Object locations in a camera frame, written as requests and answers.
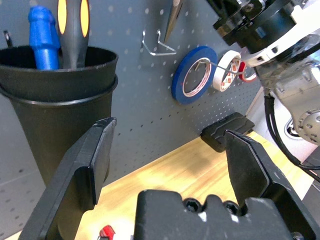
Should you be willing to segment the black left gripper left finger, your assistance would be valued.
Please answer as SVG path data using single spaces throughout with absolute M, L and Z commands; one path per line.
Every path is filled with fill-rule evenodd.
M 21 240 L 73 240 L 82 216 L 98 204 L 108 176 L 117 120 L 98 120 L 65 153 L 22 232 Z

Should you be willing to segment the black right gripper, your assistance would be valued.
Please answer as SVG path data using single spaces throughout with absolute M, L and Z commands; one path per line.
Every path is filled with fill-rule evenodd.
M 213 28 L 231 46 L 266 48 L 296 24 L 296 0 L 209 0 L 218 15 Z

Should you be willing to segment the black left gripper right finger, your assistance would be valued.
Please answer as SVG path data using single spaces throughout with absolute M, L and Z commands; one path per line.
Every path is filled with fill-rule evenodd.
M 227 167 L 240 209 L 240 240 L 318 240 L 320 227 L 264 147 L 226 130 Z

